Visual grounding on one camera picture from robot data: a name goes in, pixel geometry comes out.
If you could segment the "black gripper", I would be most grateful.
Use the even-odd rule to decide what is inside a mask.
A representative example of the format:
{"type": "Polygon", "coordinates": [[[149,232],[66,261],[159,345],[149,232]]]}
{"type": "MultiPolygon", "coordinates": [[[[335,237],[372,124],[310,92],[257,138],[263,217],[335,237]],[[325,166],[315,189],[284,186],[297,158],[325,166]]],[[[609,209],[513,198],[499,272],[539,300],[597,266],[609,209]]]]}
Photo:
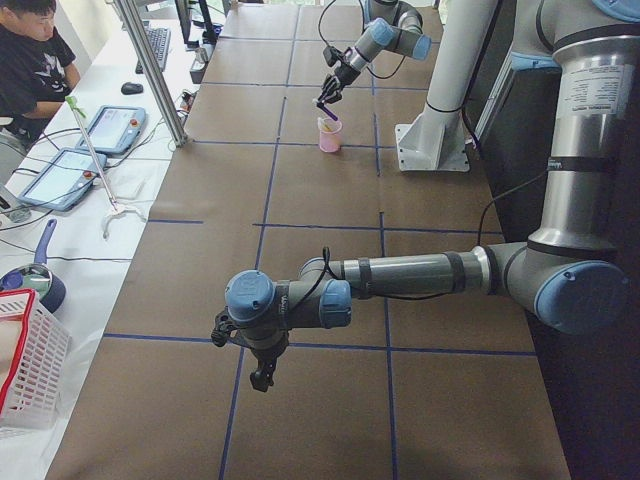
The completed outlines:
{"type": "Polygon", "coordinates": [[[349,47],[342,52],[328,45],[323,50],[323,56],[329,67],[336,64],[338,66],[333,73],[326,76],[321,87],[319,103],[333,104],[342,99],[342,90],[351,85],[360,75],[360,71],[353,66],[353,60],[357,59],[357,50],[349,47]]]}
{"type": "Polygon", "coordinates": [[[266,393],[274,385],[273,374],[277,359],[284,353],[289,333],[273,322],[260,321],[254,326],[239,326],[225,309],[216,315],[211,340],[217,347],[227,343],[249,348],[258,360],[258,367],[250,374],[254,390],[266,393]]]}

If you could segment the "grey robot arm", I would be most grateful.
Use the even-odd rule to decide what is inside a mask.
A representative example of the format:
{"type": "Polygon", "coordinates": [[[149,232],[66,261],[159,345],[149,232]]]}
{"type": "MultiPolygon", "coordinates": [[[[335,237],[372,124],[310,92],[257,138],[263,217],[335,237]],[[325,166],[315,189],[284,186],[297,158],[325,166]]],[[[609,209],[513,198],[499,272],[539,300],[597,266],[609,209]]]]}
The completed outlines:
{"type": "Polygon", "coordinates": [[[544,324],[582,334],[612,323],[629,283],[605,230],[612,179],[639,72],[635,1],[521,1],[511,50],[516,70],[561,71],[541,224],[526,241],[468,252],[307,261],[295,281],[236,274],[212,341],[257,358],[252,386],[266,391],[295,328],[343,327],[354,298],[423,300],[479,290],[513,298],[544,324]]]}
{"type": "Polygon", "coordinates": [[[423,33],[422,15],[405,1],[363,1],[361,3],[362,33],[354,45],[339,50],[324,37],[324,59],[335,67],[326,76],[321,93],[314,100],[324,108],[342,99],[342,91],[351,85],[382,51],[414,60],[425,60],[431,48],[431,38],[423,33]]]}

